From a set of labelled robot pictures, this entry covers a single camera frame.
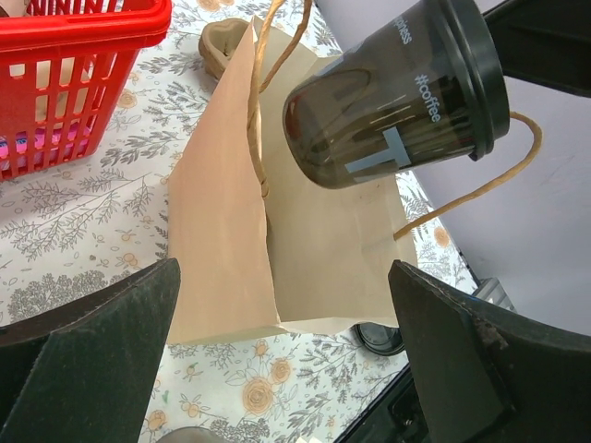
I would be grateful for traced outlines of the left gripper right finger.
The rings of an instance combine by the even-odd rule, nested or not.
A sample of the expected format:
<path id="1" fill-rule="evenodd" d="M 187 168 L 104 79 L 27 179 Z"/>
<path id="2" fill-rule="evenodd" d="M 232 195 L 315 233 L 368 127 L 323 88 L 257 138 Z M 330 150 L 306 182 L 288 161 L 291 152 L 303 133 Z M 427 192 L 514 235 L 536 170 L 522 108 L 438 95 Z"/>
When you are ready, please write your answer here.
<path id="1" fill-rule="evenodd" d="M 388 280 L 434 442 L 587 442 L 590 339 L 396 260 Z"/>

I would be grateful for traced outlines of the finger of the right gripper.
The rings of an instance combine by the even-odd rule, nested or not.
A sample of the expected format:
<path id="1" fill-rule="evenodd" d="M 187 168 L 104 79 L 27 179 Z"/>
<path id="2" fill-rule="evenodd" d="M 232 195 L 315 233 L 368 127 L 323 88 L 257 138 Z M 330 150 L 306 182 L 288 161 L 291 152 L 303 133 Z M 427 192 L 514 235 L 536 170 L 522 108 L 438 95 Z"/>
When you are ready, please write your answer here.
<path id="1" fill-rule="evenodd" d="M 590 8 L 590 0 L 513 0 L 484 13 L 503 75 L 588 98 Z"/>

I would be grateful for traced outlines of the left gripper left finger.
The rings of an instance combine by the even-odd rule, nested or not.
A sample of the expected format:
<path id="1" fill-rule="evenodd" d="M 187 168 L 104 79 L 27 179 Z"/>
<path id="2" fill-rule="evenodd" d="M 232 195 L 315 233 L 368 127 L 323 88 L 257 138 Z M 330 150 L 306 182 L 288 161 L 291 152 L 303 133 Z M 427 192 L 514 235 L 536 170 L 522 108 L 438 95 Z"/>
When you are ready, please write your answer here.
<path id="1" fill-rule="evenodd" d="M 162 259 L 3 327 L 2 441 L 138 441 L 180 281 Z"/>

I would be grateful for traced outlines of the kraft paper bag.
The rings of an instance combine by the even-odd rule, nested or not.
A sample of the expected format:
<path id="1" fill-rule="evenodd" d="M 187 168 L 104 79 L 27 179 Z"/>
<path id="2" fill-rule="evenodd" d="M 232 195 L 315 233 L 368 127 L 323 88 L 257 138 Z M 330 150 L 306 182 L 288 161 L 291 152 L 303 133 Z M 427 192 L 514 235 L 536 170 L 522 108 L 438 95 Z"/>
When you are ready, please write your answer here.
<path id="1" fill-rule="evenodd" d="M 171 344 L 397 322 L 387 275 L 416 261 L 398 173 L 337 189 L 309 180 L 283 129 L 290 92 L 338 59 L 274 28 L 247 33 L 169 178 L 169 254 L 181 269 Z"/>

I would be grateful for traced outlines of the red plastic shopping basket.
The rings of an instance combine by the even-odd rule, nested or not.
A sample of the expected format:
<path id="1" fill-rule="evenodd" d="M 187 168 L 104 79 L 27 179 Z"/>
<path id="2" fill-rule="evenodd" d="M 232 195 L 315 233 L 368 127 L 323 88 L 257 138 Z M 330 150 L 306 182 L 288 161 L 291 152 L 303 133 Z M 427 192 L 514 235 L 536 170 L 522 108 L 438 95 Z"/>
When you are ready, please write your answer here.
<path id="1" fill-rule="evenodd" d="M 28 1 L 1 18 L 1 178 L 91 156 L 169 1 Z"/>

